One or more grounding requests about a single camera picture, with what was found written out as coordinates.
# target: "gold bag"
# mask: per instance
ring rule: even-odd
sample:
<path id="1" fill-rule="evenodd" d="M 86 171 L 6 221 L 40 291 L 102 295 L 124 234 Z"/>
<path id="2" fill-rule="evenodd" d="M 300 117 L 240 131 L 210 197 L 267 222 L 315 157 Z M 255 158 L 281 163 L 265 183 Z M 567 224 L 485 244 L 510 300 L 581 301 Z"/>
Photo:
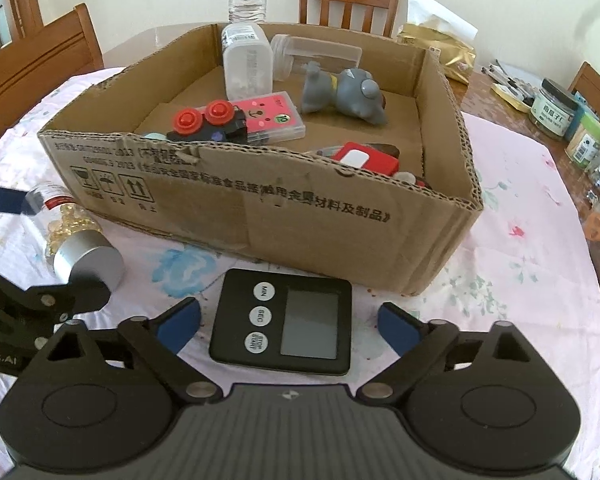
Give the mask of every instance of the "gold bag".
<path id="1" fill-rule="evenodd" d="M 465 85 L 469 84 L 469 78 L 474 72 L 475 49 L 464 41 L 413 23 L 405 23 L 395 41 L 426 48 L 436 55 L 439 53 L 445 75 Z"/>

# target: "green lid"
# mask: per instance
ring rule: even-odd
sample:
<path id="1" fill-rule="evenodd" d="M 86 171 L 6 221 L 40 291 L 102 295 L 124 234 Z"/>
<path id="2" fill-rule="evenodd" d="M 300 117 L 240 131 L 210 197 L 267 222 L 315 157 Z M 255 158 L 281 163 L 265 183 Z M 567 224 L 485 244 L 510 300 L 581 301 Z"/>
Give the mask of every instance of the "green lid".
<path id="1" fill-rule="evenodd" d="M 586 128 L 586 130 L 600 142 L 600 123 L 591 114 L 585 113 L 581 120 L 580 125 Z"/>

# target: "silver bottle cap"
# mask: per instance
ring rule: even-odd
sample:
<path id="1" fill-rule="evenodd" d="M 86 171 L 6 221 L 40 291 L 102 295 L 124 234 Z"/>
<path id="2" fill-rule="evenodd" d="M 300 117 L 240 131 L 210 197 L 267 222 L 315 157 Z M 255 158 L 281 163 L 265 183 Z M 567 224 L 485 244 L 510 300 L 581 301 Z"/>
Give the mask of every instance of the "silver bottle cap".
<path id="1" fill-rule="evenodd" d="M 63 282 L 96 278 L 110 291 L 122 280 L 125 264 L 120 252 L 94 230 L 78 231 L 65 240 L 54 258 L 54 270 Z"/>

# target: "glass jar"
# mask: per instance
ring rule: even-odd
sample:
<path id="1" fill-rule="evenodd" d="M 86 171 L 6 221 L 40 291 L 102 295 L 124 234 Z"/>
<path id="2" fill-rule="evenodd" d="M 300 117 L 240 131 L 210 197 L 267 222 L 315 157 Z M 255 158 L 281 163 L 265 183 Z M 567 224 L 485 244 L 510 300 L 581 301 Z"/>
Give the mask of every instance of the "glass jar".
<path id="1" fill-rule="evenodd" d="M 109 290 L 118 286 L 124 271 L 120 252 L 67 188 L 37 185 L 25 196 L 21 218 L 38 253 L 63 282 L 96 278 Z"/>
<path id="2" fill-rule="evenodd" d="M 584 114 L 564 151 L 576 166 L 584 170 L 600 151 L 600 123 L 593 116 Z"/>
<path id="3" fill-rule="evenodd" d="M 578 102 L 555 81 L 545 79 L 529 111 L 529 120 L 552 139 L 562 139 L 578 110 Z"/>

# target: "gray toy figure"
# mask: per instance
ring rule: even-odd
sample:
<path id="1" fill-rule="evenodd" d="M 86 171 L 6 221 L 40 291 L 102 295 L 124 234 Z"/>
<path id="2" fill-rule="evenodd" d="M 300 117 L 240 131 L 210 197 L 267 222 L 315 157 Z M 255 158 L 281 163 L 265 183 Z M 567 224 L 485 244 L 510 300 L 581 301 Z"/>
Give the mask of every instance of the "gray toy figure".
<path id="1" fill-rule="evenodd" d="M 320 70 L 320 65 L 311 61 L 306 68 L 301 111 L 310 114 L 328 105 L 371 124 L 386 124 L 384 96 L 369 72 L 348 68 L 336 76 Z"/>

